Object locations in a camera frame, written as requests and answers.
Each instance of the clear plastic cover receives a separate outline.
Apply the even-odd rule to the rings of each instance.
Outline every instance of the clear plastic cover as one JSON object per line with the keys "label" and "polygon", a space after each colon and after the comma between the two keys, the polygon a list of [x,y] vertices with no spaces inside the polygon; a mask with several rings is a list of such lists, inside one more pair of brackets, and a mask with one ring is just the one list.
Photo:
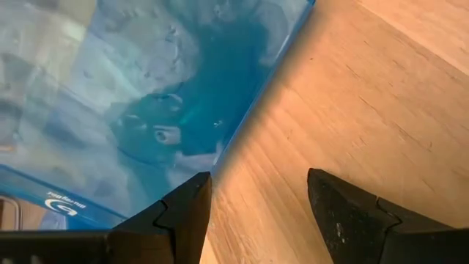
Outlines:
{"label": "clear plastic cover", "polygon": [[112,226],[212,171],[310,7],[2,0],[4,188]]}

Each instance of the wood grain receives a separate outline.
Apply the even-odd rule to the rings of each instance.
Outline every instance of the wood grain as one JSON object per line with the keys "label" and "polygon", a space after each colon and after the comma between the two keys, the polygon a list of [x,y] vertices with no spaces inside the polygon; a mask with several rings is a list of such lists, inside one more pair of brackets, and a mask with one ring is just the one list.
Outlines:
{"label": "wood grain", "polygon": [[318,1],[217,176],[202,263],[331,263],[309,167],[469,226],[469,3],[389,3]]}

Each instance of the wooden surface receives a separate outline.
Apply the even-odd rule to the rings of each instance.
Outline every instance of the wooden surface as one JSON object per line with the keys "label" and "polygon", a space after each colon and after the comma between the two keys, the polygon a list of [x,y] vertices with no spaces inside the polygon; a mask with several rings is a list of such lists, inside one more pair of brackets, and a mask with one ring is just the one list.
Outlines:
{"label": "wooden surface", "polygon": [[318,0],[217,177],[202,263],[331,263],[309,167],[469,227],[469,2]]}

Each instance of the blue plastic case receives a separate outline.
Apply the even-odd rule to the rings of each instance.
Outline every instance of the blue plastic case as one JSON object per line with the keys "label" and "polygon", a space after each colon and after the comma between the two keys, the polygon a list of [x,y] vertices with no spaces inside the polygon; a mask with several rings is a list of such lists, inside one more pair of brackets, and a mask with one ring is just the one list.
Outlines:
{"label": "blue plastic case", "polygon": [[307,0],[3,0],[0,188],[113,227],[213,171]]}

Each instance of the light wood table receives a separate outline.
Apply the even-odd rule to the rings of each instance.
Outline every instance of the light wood table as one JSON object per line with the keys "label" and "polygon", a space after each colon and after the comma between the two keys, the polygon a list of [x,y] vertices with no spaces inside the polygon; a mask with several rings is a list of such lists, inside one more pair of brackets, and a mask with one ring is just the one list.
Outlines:
{"label": "light wood table", "polygon": [[202,263],[331,263],[309,167],[469,226],[469,1],[318,0],[217,176]]}

